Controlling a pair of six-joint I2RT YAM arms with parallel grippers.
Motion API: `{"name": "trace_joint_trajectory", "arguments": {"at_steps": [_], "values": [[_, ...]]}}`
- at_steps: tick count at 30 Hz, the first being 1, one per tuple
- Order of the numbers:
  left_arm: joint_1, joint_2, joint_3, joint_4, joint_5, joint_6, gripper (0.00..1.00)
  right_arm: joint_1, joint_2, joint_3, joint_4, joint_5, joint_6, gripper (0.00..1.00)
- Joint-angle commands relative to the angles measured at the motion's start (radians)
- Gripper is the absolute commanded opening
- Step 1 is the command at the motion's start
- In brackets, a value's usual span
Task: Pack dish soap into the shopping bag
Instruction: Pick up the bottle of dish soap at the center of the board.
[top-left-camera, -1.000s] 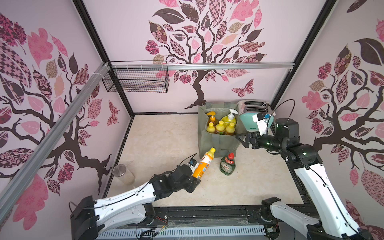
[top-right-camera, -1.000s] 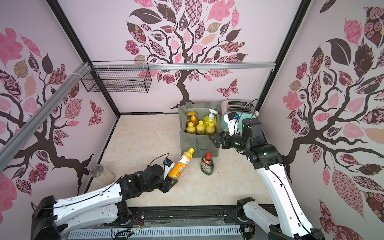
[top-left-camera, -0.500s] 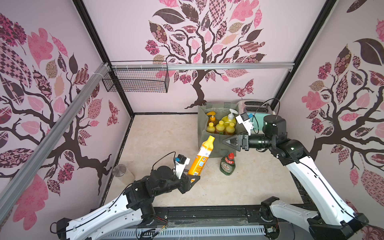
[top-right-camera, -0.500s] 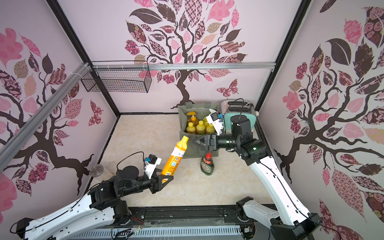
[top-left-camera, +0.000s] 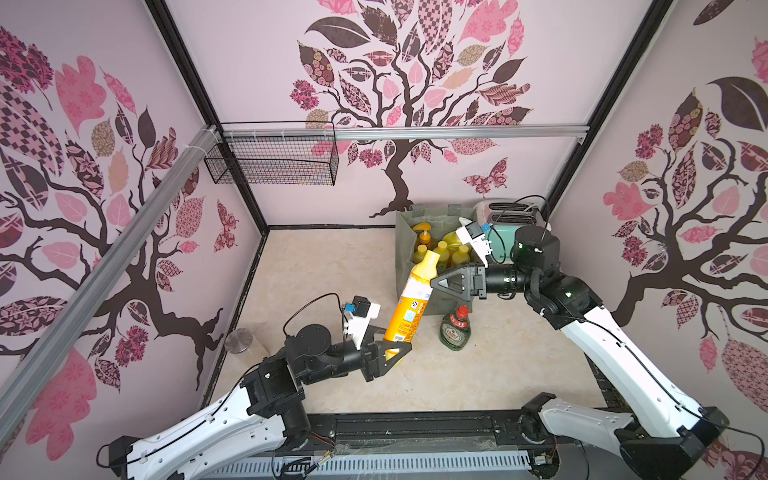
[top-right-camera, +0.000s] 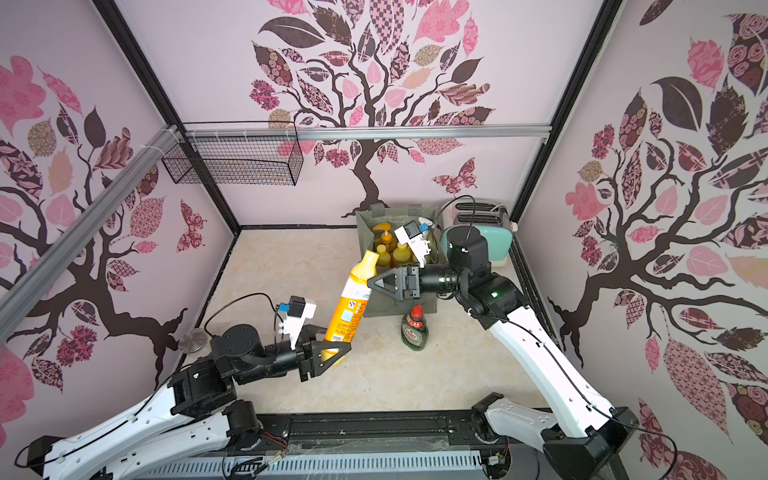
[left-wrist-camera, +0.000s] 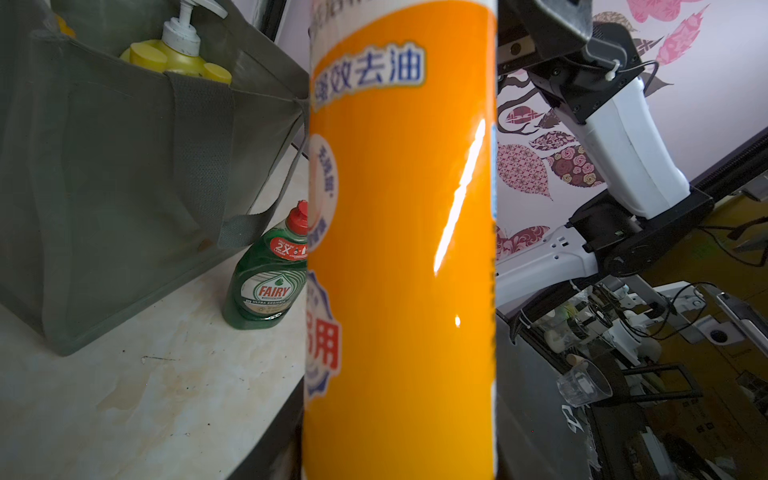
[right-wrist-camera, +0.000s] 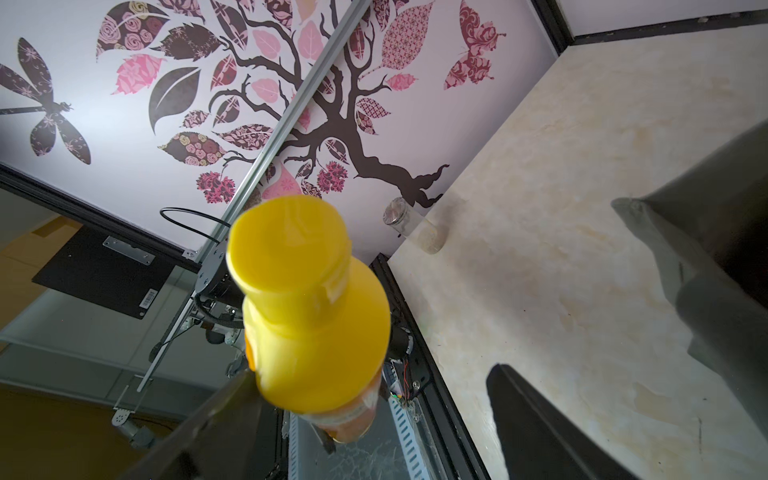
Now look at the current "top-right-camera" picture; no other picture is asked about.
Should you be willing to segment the orange bottle yellow cap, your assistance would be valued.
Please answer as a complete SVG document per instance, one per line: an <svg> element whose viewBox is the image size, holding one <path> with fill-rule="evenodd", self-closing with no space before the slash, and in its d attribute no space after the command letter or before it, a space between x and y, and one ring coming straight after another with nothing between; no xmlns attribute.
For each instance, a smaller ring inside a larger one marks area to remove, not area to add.
<svg viewBox="0 0 768 480"><path fill-rule="evenodd" d="M402 266L412 261L412 251L408 244L398 243L392 252L392 259L396 266Z"/></svg>
<svg viewBox="0 0 768 480"><path fill-rule="evenodd" d="M378 255L377 266L379 268L390 268L392 264L392 257L389 253L387 246L380 244L376 247L376 253Z"/></svg>
<svg viewBox="0 0 768 480"><path fill-rule="evenodd" d="M378 255L367 251L350 271L324 340L351 343L370 300L367 281L377 275Z"/></svg>

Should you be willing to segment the orange pump soap bottle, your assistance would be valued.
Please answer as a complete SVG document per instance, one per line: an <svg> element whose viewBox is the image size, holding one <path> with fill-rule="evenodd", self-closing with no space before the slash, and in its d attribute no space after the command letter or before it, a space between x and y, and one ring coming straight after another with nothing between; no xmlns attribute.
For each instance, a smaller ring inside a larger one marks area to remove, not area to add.
<svg viewBox="0 0 768 480"><path fill-rule="evenodd" d="M373 226L374 234L373 250L377 250L380 245L384 245L388 252L392 252L396 245L396 239L392 233L392 225L389 222L378 223Z"/></svg>

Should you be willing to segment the dark green bottle red cap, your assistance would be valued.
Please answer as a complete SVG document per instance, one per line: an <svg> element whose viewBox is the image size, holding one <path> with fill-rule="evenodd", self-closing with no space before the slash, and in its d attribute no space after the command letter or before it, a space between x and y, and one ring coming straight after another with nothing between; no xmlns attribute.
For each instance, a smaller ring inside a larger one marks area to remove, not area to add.
<svg viewBox="0 0 768 480"><path fill-rule="evenodd" d="M402 342L414 351L425 349L429 330L421 305L411 308L401 319L400 333Z"/></svg>

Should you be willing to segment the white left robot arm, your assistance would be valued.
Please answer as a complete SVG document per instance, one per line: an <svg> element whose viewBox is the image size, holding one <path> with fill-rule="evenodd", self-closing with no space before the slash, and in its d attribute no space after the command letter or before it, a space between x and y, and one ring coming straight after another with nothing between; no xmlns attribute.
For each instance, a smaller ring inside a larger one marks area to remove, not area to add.
<svg viewBox="0 0 768 480"><path fill-rule="evenodd" d="M90 479L122 456L128 456L129 466L148 469L139 453L172 438L202 452L218 450L231 438L259 430L254 407L238 399L237 386L293 370L307 381L350 351L348 342L318 340L321 331L306 325L296 344L265 346L255 327L231 327L212 339L208 355L172 374L137 405L69 438L44 435L18 455L43 479Z"/></svg>

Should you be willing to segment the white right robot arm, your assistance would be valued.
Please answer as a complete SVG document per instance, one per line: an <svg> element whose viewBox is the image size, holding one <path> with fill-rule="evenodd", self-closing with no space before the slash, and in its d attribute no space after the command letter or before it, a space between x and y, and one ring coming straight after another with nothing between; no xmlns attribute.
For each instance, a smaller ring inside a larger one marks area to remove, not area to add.
<svg viewBox="0 0 768 480"><path fill-rule="evenodd" d="M443 233L443 263L430 264L426 223L410 222L394 236L414 261L369 280L374 291L398 302L425 294L449 296L509 350L546 400L547 411L492 393L472 409L477 436L502 437L539 452L562 479L593 479L620 452L638 425L626 407L615 407L568 361L542 328L518 287L493 271L488 244L474 226Z"/></svg>

